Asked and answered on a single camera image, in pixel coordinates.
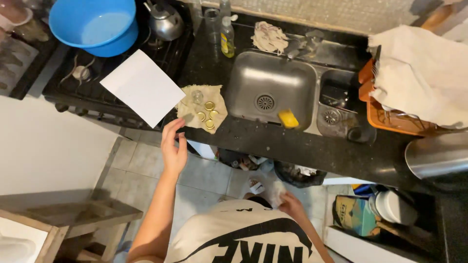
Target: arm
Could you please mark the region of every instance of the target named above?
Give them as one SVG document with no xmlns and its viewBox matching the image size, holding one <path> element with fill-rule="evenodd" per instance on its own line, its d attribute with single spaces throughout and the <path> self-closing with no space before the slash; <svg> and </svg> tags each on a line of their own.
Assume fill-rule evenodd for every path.
<svg viewBox="0 0 468 263">
<path fill-rule="evenodd" d="M 325 245 L 320 240 L 320 236 L 317 234 L 315 227 L 310 222 L 309 218 L 304 211 L 304 207 L 302 206 L 299 199 L 297 199 L 292 193 L 286 192 L 282 194 L 281 199 L 284 201 L 282 205 L 279 206 L 279 210 L 285 212 L 290 217 L 292 217 L 304 230 L 306 235 L 309 237 L 310 241 L 314 244 L 317 252 L 319 252 L 320 257 L 322 257 L 325 263 L 334 263 L 333 259 L 328 254 Z"/>
<path fill-rule="evenodd" d="M 174 216 L 177 179 L 187 162 L 187 139 L 184 133 L 176 134 L 176 131 L 184 125 L 185 121 L 180 118 L 167 124 L 162 131 L 161 150 L 164 171 L 128 253 L 128 263 L 139 260 L 162 263 L 166 258 Z M 179 148 L 174 145 L 174 138 L 177 137 Z"/>
</svg>

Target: dish towel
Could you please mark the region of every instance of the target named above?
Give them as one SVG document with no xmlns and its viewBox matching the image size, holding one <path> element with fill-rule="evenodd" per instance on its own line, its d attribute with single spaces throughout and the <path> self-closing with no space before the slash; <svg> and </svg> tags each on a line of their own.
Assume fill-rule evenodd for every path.
<svg viewBox="0 0 468 263">
<path fill-rule="evenodd" d="M 370 96 L 445 128 L 468 127 L 468 45 L 410 26 L 369 36 L 369 47 L 379 45 Z"/>
<path fill-rule="evenodd" d="M 288 37 L 283 33 L 281 28 L 268 24 L 265 21 L 255 23 L 254 45 L 263 51 L 274 52 L 281 55 L 285 48 L 288 47 L 286 41 Z"/>
<path fill-rule="evenodd" d="M 185 119 L 185 126 L 192 128 L 202 128 L 205 131 L 214 134 L 221 123 L 227 116 L 226 105 L 224 104 L 223 96 L 221 96 L 221 87 L 219 86 L 208 86 L 208 85 L 190 85 L 182 88 L 181 90 L 185 92 L 186 96 L 175 106 L 177 109 L 177 117 Z M 192 99 L 192 92 L 199 90 L 203 94 L 203 101 L 200 104 L 195 104 Z M 218 111 L 219 114 L 213 117 L 214 128 L 208 130 L 205 126 L 205 121 L 209 119 L 209 111 L 205 110 L 205 103 L 212 102 L 214 103 L 214 109 Z M 197 113 L 204 112 L 206 115 L 206 120 L 201 121 L 198 118 Z"/>
</svg>

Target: blue plastic basin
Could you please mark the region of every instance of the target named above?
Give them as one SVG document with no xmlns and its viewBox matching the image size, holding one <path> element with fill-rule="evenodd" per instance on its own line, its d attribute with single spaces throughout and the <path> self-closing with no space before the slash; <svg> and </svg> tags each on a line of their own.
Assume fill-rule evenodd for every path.
<svg viewBox="0 0 468 263">
<path fill-rule="evenodd" d="M 123 15 L 125 19 L 106 25 L 94 23 L 96 26 L 92 28 L 109 28 L 112 34 L 109 33 L 109 37 L 106 37 L 107 34 L 98 34 L 98 42 L 83 42 L 83 33 L 85 29 L 89 32 L 90 28 L 86 26 L 109 14 Z M 49 26 L 54 36 L 69 46 L 82 48 L 98 57 L 112 57 L 127 51 L 135 43 L 138 37 L 135 14 L 134 0 L 58 0 L 51 9 Z"/>
</svg>

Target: person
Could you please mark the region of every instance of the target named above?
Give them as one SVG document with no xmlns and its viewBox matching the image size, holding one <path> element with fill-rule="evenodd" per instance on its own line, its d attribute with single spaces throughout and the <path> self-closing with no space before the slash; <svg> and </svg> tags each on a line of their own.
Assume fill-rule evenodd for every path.
<svg viewBox="0 0 468 263">
<path fill-rule="evenodd" d="M 127 263 L 333 263 L 290 192 L 281 195 L 279 210 L 252 195 L 252 200 L 219 202 L 208 213 L 188 219 L 169 245 L 176 183 L 188 157 L 184 132 L 176 133 L 184 125 L 180 118 L 162 131 L 164 170 Z"/>
</svg>

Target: dish rack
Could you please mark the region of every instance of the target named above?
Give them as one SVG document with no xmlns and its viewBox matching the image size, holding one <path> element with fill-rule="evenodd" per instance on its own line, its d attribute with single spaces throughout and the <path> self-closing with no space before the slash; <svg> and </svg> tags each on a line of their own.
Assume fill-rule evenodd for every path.
<svg viewBox="0 0 468 263">
<path fill-rule="evenodd" d="M 405 133 L 416 136 L 431 136 L 459 130 L 445 129 L 432 122 L 421 120 L 418 116 L 407 114 L 400 110 L 388 110 L 382 106 L 369 92 L 374 91 L 375 76 L 378 74 L 378 65 L 381 46 L 377 48 L 374 58 L 371 58 L 359 71 L 358 80 L 362 84 L 359 88 L 359 99 L 367 103 L 367 120 L 375 128 L 392 132 Z"/>
</svg>

